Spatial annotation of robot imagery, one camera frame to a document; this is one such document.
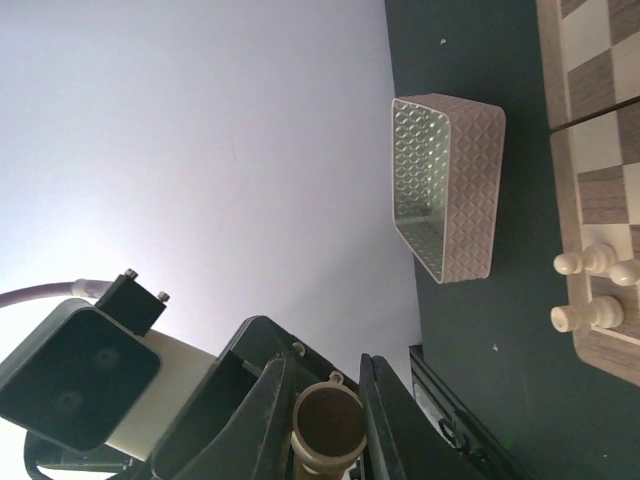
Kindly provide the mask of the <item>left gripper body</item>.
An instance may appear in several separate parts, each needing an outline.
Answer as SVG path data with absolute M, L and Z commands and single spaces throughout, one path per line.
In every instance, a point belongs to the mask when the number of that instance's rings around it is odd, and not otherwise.
M 251 317 L 241 324 L 218 359 L 199 380 L 194 392 L 152 451 L 149 460 L 152 478 L 177 479 L 175 475 L 204 446 L 207 432 L 198 426 L 198 422 L 214 419 L 214 416 L 206 411 L 205 404 L 209 400 L 216 400 L 222 391 L 221 387 L 208 382 L 207 379 L 218 361 L 229 352 L 240 357 L 254 374 L 259 374 L 266 363 L 276 355 L 291 354 L 296 361 L 293 408 L 306 388 L 321 382 L 341 384 L 358 396 L 357 384 L 344 376 L 325 357 L 268 317 Z

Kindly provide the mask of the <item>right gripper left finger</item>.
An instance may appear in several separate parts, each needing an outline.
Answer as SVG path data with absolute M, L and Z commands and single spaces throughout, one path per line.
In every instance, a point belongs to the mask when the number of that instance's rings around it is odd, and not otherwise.
M 289 479 L 296 361 L 278 354 L 259 374 L 232 352 L 207 379 L 221 387 L 205 404 L 214 416 L 201 420 L 206 442 L 175 475 L 177 479 Z

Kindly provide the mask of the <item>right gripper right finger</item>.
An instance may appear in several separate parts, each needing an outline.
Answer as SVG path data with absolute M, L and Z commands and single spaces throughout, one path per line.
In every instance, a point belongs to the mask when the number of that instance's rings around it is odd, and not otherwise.
M 390 364 L 364 353 L 360 399 L 368 444 L 365 479 L 451 479 L 451 451 Z

